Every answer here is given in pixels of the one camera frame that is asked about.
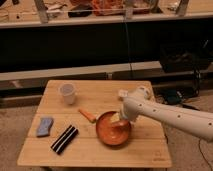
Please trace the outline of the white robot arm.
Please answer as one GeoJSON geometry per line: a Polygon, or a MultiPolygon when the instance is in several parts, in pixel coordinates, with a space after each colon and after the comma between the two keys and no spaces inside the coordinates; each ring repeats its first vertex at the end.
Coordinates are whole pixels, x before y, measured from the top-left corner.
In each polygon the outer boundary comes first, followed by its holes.
{"type": "Polygon", "coordinates": [[[213,142],[213,113],[165,105],[151,100],[151,92],[139,86],[123,97],[121,110],[110,118],[113,127],[136,121],[142,115],[213,142]]]}

